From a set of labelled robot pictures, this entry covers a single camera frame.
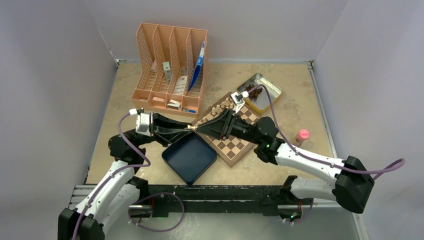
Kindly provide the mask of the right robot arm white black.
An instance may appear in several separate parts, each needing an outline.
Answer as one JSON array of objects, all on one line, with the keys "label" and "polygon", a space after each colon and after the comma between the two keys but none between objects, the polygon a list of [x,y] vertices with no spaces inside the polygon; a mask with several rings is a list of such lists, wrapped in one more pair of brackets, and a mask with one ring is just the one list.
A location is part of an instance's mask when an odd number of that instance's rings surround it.
[{"label": "right robot arm white black", "polygon": [[315,176],[315,180],[296,177],[281,189],[280,196],[288,204],[298,199],[316,198],[337,202],[345,210],[356,214],[365,210],[375,181],[356,157],[331,158],[294,147],[277,136],[278,128],[272,118],[261,117],[251,124],[228,108],[194,129],[217,140],[229,137],[245,140],[256,145],[254,153],[264,163],[294,168]]}]

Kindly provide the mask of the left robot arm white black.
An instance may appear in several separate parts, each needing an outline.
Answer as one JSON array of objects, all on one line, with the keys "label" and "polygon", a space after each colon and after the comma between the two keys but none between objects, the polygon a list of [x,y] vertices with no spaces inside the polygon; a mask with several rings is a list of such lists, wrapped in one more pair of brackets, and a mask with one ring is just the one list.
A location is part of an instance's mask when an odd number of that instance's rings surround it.
[{"label": "left robot arm white black", "polygon": [[151,165],[140,146],[157,142],[168,147],[191,134],[195,126],[133,108],[118,121],[117,129],[108,145],[114,162],[80,203],[59,214],[59,240],[104,240],[130,205],[142,205],[150,199],[148,181],[135,176],[140,168]]}]

